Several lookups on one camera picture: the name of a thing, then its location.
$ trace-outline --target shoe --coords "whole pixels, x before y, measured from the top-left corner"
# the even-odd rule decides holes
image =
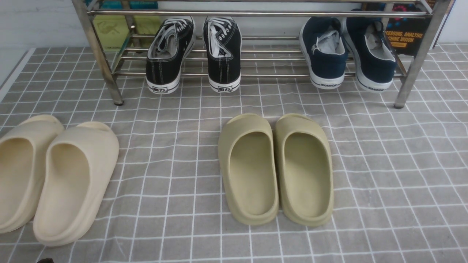
[[[375,18],[349,17],[343,19],[342,26],[345,45],[353,53],[356,63],[358,85],[376,93],[388,89],[396,61],[384,40],[382,22]]]
[[[286,114],[275,126],[281,206],[301,225],[325,224],[333,211],[333,168],[327,135],[313,120]]]
[[[170,94],[177,90],[182,62],[193,49],[195,38],[192,17],[162,23],[146,58],[146,82],[151,92]]]
[[[227,206],[246,225],[262,225],[278,214],[279,195],[273,133],[264,118],[246,113],[223,126],[218,157]]]
[[[86,122],[58,135],[45,155],[45,182],[33,222],[37,240],[61,246],[91,227],[119,154],[105,124]]]
[[[299,42],[312,84],[322,89],[339,87],[348,59],[340,21],[331,17],[310,18],[300,31]]]
[[[218,93],[236,91],[241,84],[242,35],[231,17],[207,18],[203,41],[208,55],[208,79]]]
[[[63,130],[55,117],[39,115],[0,138],[0,234],[22,227],[36,213],[45,153]]]

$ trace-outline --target yellow box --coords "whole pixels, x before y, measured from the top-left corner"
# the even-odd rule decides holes
[[[94,27],[104,51],[119,51],[128,35],[127,22],[123,15],[97,15]],[[155,35],[161,21],[158,16],[136,15],[135,24],[138,34]],[[151,39],[142,41],[143,47],[149,47]]]

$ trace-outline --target shoe rack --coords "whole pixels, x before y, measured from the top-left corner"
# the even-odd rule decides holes
[[[232,16],[232,17],[311,17],[311,16],[332,16],[332,17],[355,17],[355,16],[366,16],[366,17],[381,17],[383,21],[388,18],[419,18],[419,19],[430,19],[429,27],[422,39],[421,46],[414,56],[411,65],[406,69],[395,51],[392,51],[396,61],[398,63],[397,70],[395,72],[395,78],[399,78],[402,81],[402,86],[395,100],[394,106],[397,109],[402,109],[408,99],[408,96],[413,88],[416,78],[421,70],[421,66],[427,56],[428,51],[431,49],[432,42],[437,35],[438,29],[444,20],[444,16],[450,10],[454,0],[438,0],[434,9],[431,9],[426,3],[426,0],[182,0],[185,2],[284,2],[285,4],[291,2],[316,2],[316,3],[369,3],[369,2],[380,2],[385,3],[385,10],[380,11],[345,11],[345,12],[324,12],[324,11],[263,11],[263,10],[252,10],[252,11],[194,11],[194,10],[152,10],[152,9],[130,9],[128,1],[121,1],[123,9],[101,9],[104,0],[94,0],[89,6],[87,6],[84,0],[72,0],[73,6],[75,7],[78,18],[83,26],[86,37],[89,41],[89,45],[96,58],[97,64],[101,69],[102,76],[106,82],[106,86],[110,92],[112,100],[115,105],[120,106],[124,104],[122,95],[120,94],[116,79],[118,76],[141,76],[145,77],[144,71],[129,71],[122,70],[124,61],[127,60],[146,60],[142,56],[132,56],[135,52],[142,53],[147,52],[148,49],[142,48],[140,41],[143,38],[153,39],[153,35],[140,35],[136,33],[135,24],[133,22],[134,15],[161,15],[161,16]],[[415,4],[420,7],[418,12],[393,12],[393,4]],[[96,33],[96,29],[93,26],[93,19],[96,15],[124,15],[129,28],[129,34],[124,42],[124,45],[117,54],[116,60],[112,67],[109,65],[106,55],[102,49],[101,43]],[[298,40],[297,37],[243,37],[243,40]],[[191,61],[203,61],[206,58],[202,57],[205,50],[194,49],[192,53],[197,55],[196,57],[187,58],[186,60]],[[242,50],[243,54],[246,53],[300,53],[299,48],[297,50]],[[300,58],[241,58],[241,61],[247,62],[292,62],[300,61]],[[183,77],[202,77],[206,76],[205,73],[189,73],[182,72]],[[309,78],[309,75],[304,74],[242,74],[243,77],[253,78]],[[346,77],[354,77],[355,73],[347,73]]]

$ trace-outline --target gray tiled floor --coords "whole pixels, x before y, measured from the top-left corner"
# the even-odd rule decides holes
[[[53,114],[67,127],[95,120],[112,127],[121,153],[83,238],[45,248],[30,222],[0,235],[0,263],[466,262],[467,56],[466,44],[434,49],[402,110],[392,107],[395,86],[371,94],[353,79],[330,91],[307,79],[245,79],[228,95],[212,92],[207,79],[184,79],[160,97],[130,77],[118,79],[125,105],[117,108],[88,48],[38,49],[0,103],[0,135],[36,114]],[[244,70],[307,72],[260,63]],[[335,180],[328,224],[307,228],[282,212],[265,226],[232,218],[216,144],[222,125],[246,112],[272,123],[306,114],[324,128]]]

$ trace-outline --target olive green slide sandal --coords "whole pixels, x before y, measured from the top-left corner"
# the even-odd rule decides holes
[[[64,130],[51,115],[34,116],[0,138],[0,233],[36,213],[45,174],[45,152]]]
[[[333,169],[327,136],[313,120],[286,114],[276,122],[281,205],[292,221],[325,224],[333,211]]]
[[[271,126],[256,114],[232,118],[221,130],[218,157],[227,205],[246,225],[272,221],[279,208]]]

